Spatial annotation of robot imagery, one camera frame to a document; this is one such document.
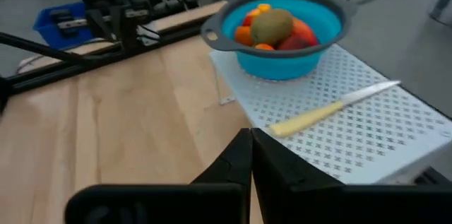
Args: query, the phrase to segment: blue container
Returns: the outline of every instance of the blue container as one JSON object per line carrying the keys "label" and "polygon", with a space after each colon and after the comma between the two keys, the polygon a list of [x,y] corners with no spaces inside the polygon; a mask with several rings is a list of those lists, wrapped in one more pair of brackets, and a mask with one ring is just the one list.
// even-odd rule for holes
{"label": "blue container", "polygon": [[[235,29],[259,4],[285,9],[304,21],[316,33],[320,45],[292,51],[268,51],[236,43],[233,40]],[[355,12],[351,7],[346,0],[236,0],[209,18],[201,35],[214,49],[235,51],[237,61],[247,73],[265,79],[287,80],[315,69],[326,49],[345,35],[349,19]],[[211,33],[217,35],[216,40],[208,37]]]}
{"label": "blue container", "polygon": [[71,34],[61,34],[60,29],[50,18],[50,12],[56,9],[68,9],[74,19],[85,18],[85,4],[83,2],[43,9],[36,18],[33,30],[38,31],[50,47],[64,49],[82,44],[93,38],[90,30],[86,27],[71,28]]}

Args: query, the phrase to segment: yellow knife handle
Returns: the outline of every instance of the yellow knife handle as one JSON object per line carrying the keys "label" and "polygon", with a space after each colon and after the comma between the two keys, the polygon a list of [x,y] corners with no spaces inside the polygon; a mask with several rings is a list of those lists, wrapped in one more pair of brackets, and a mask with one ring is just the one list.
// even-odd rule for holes
{"label": "yellow knife handle", "polygon": [[344,104],[341,101],[334,102],[326,107],[305,112],[297,117],[293,117],[285,122],[280,122],[270,126],[270,130],[275,136],[286,137],[301,131],[316,122],[341,110]]}

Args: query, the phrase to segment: wooden table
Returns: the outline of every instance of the wooden table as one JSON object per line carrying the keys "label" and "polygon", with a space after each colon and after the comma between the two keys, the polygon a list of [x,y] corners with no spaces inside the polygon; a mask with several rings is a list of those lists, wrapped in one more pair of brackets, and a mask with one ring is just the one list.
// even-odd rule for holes
{"label": "wooden table", "polygon": [[[192,37],[13,96],[0,123],[0,223],[63,223],[67,200],[91,184],[186,184],[197,177],[250,126],[237,103],[218,105],[209,51]],[[261,223],[252,193],[251,222]]]}

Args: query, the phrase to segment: white perforated platform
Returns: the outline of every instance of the white perforated platform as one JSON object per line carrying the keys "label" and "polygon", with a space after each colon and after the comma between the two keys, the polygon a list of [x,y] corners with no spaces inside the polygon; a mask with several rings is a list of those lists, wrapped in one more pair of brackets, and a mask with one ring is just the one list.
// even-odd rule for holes
{"label": "white perforated platform", "polygon": [[[387,80],[337,45],[315,71],[290,81],[250,76],[233,52],[210,56],[253,126],[266,132],[270,124]],[[369,184],[409,182],[451,138],[451,121],[396,86],[277,140],[344,183]]]}

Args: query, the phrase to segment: knife blade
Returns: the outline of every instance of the knife blade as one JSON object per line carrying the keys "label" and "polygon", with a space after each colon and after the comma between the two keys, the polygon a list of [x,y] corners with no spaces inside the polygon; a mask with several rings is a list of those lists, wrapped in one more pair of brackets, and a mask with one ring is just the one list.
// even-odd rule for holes
{"label": "knife blade", "polygon": [[396,86],[400,81],[386,81],[382,83],[376,83],[372,86],[357,90],[352,93],[343,95],[340,100],[326,106],[320,107],[315,110],[305,112],[297,117],[293,117],[287,121],[283,121],[270,126],[271,133],[277,137],[290,136],[298,131],[301,131],[316,122],[325,119],[326,117],[341,110],[347,105],[358,102],[365,98],[368,98],[376,93],[380,93],[390,87]]}

